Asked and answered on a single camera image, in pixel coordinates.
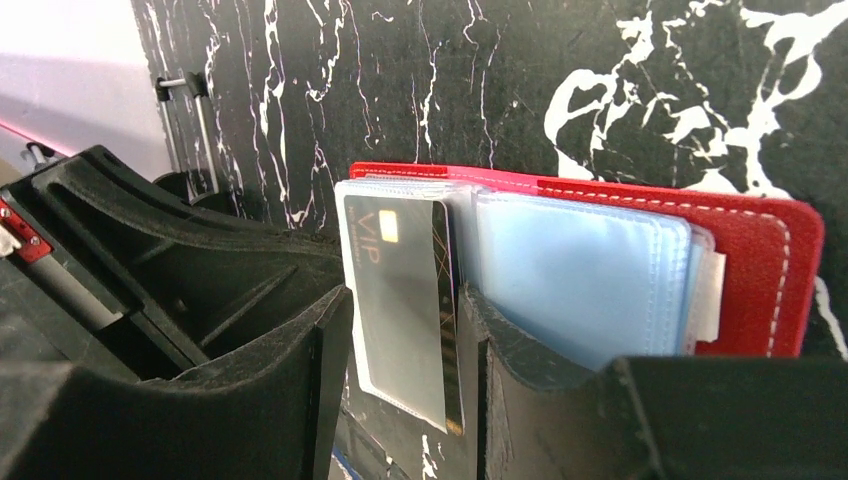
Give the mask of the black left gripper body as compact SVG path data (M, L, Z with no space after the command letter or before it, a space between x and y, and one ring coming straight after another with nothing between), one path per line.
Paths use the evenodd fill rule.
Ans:
M22 246L12 271L47 298L28 314L61 355L131 381L173 376L173 320L131 265L138 200L110 182L21 180L1 189L1 221Z

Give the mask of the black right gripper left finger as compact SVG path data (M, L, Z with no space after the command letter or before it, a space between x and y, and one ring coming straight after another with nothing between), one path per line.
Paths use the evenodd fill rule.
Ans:
M171 380L130 383L69 362L1 366L5 479L324 479L353 298Z

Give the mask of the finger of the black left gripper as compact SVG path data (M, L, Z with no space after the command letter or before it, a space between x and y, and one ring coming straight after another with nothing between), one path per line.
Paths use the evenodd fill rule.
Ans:
M293 320L343 281L335 239L192 205L102 146L32 174L29 203L182 369Z

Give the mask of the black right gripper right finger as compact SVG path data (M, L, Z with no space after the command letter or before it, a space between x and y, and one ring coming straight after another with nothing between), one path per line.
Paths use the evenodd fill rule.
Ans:
M843 479L847 365L621 357L585 369L464 287L482 479Z

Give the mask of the red leather card holder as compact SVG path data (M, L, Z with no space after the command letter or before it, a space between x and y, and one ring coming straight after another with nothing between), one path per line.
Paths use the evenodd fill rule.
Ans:
M459 289L565 359L795 357L824 227L786 199L462 166L356 164L349 192L437 199L450 211Z

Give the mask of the black VIP card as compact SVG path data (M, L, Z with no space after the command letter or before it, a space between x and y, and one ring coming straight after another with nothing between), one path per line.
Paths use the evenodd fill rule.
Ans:
M444 433L462 434L458 273L447 204L349 192L342 209L361 389Z

